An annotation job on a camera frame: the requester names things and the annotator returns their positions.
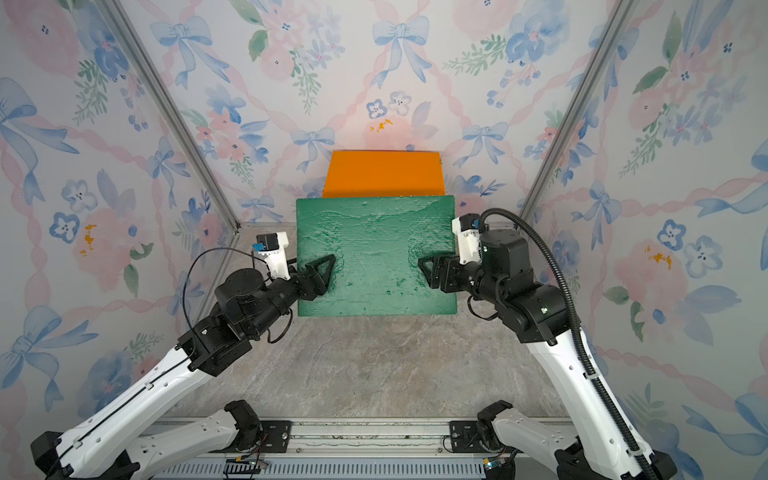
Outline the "green shoebox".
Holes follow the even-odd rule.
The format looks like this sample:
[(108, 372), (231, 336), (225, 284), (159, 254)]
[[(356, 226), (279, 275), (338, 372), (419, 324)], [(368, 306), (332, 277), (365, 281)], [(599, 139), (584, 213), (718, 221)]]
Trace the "green shoebox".
[(429, 287), (420, 259), (455, 251), (448, 195), (300, 199), (297, 256), (336, 262), (326, 294), (301, 301), (302, 317), (454, 315), (457, 299)]

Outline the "orange shoebox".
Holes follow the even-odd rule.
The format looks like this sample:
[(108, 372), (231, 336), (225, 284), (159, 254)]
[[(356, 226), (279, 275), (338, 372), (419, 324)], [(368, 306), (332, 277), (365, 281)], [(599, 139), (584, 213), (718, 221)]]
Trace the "orange shoebox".
[(440, 154), (419, 151), (337, 150), (323, 198), (443, 196)]

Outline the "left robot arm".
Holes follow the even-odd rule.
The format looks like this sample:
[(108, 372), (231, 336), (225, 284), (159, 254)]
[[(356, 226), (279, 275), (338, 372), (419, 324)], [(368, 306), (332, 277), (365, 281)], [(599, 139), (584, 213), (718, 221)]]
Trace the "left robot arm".
[(162, 434), (147, 429), (185, 396), (245, 356), (300, 301), (327, 293), (334, 255), (266, 281), (254, 268), (231, 274), (215, 290), (210, 313), (197, 321), (159, 363), (79, 425), (46, 431), (31, 444), (48, 479), (149, 479), (202, 453), (255, 452), (267, 435), (245, 400)]

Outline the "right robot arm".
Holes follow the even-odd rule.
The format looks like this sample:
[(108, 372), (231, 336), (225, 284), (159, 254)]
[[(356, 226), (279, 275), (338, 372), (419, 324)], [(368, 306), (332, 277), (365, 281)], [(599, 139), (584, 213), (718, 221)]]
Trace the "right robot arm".
[(497, 401), (477, 416), (487, 447), (522, 452), (560, 479), (673, 478), (671, 456), (636, 431), (593, 364), (563, 289), (535, 280), (526, 240), (514, 230), (463, 229), (456, 237), (457, 253), (419, 260), (428, 286), (490, 303), (491, 317), (514, 332), (542, 366), (575, 429), (562, 434)]

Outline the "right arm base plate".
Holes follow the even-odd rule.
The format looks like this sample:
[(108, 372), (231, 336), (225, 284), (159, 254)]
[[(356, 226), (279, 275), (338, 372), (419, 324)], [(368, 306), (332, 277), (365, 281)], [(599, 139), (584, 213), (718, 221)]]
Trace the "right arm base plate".
[(484, 440), (476, 421), (451, 420), (448, 422), (447, 448), (455, 454), (488, 454), (491, 456), (519, 452), (511, 446), (502, 446), (491, 440)]

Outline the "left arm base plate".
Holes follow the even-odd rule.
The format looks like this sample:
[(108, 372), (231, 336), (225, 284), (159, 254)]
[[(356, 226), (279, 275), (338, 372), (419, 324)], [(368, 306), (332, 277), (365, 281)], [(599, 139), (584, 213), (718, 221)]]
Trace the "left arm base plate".
[(213, 453), (286, 453), (292, 427), (289, 420), (262, 420), (259, 427), (238, 429), (231, 444)]

